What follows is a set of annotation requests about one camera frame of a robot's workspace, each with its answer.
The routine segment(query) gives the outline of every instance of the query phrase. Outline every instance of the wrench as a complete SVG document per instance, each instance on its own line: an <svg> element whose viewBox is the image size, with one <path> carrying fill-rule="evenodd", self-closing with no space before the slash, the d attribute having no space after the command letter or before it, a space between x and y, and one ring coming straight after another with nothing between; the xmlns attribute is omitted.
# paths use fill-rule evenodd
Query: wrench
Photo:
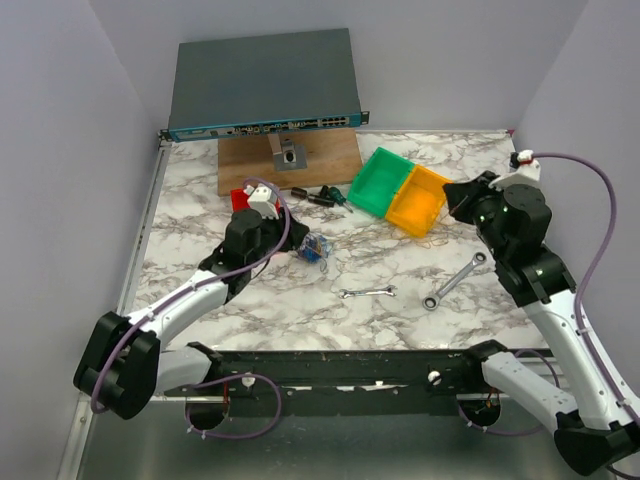
<svg viewBox="0 0 640 480"><path fill-rule="evenodd" d="M438 308L438 305L440 305L440 300L442 300L447 293L453 290L453 288L457 284L459 284L467 275L469 275L471 273L471 270L476 268L478 265L482 265L486 261L487 256L484 253L474 253L471 261L464 267L462 267L462 270L456 273L451 278L451 280L440 287L440 289L436 293L429 295L428 297L425 297L424 300L422 300L422 306L429 311L433 311Z"/></svg>
<svg viewBox="0 0 640 480"><path fill-rule="evenodd" d="M395 297L395 289L396 287L394 285L389 285L388 287L376 290L345 290L343 288L338 292L338 296L340 298L361 297L363 295L389 295L390 297Z"/></svg>

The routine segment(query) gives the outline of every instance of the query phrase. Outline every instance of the green plastic tray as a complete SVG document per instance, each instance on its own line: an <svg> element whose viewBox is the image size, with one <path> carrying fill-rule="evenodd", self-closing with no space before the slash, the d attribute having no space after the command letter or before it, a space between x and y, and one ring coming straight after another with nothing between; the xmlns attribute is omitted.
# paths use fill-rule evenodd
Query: green plastic tray
<svg viewBox="0 0 640 480"><path fill-rule="evenodd" d="M394 195L414 167L406 158L378 147L353 179L347 199L378 217L384 217Z"/></svg>

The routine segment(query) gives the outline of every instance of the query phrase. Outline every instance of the wooden board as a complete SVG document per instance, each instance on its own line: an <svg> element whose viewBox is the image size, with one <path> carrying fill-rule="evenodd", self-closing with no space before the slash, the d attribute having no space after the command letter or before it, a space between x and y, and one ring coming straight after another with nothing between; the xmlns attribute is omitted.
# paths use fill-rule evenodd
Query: wooden board
<svg viewBox="0 0 640 480"><path fill-rule="evenodd" d="M242 188L247 177L260 177L283 190L350 183L362 168L356 133L352 128L282 133L305 146L307 168L277 172L266 135L223 138L218 143L218 195Z"/></svg>

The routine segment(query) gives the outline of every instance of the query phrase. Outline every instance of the gray wall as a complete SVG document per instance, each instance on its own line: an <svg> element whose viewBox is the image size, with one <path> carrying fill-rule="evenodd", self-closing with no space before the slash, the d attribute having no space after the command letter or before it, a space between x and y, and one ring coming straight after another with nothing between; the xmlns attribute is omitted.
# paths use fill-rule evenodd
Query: gray wall
<svg viewBox="0 0 640 480"><path fill-rule="evenodd" d="M513 128L586 0L90 0L155 125L179 41L349 27L370 128Z"/></svg>
<svg viewBox="0 0 640 480"><path fill-rule="evenodd" d="M585 308L613 360L640 393L640 2L591 0L527 109L518 148L582 155L617 190L617 230L587 290ZM582 278L608 220L595 174L545 160L543 181L554 213L549 244Z"/></svg>
<svg viewBox="0 0 640 480"><path fill-rule="evenodd" d="M85 0L0 15L0 478L55 478L98 316L116 304L152 124Z"/></svg>

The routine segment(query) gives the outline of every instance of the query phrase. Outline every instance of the marble surface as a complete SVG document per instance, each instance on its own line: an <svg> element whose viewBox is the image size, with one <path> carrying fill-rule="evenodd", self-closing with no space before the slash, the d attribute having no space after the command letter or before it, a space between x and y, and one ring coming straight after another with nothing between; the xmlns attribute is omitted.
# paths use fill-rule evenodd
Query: marble surface
<svg viewBox="0 0 640 480"><path fill-rule="evenodd" d="M507 171L506 133L360 133L364 161L382 146L454 181ZM341 189L346 196L348 185ZM434 312L421 299L488 253L472 227L446 215L424 239L355 208L325 209L286 197L292 213L333 244L320 271L279 254L229 305L181 333L172 347L199 341L220 350L466 348L495 338L511 348L544 347L537 331L498 284L489 260ZM186 281L221 241L231 215L217 196L217 141L173 146L146 249L134 308ZM341 288L398 287L396 297L340 299Z"/></svg>

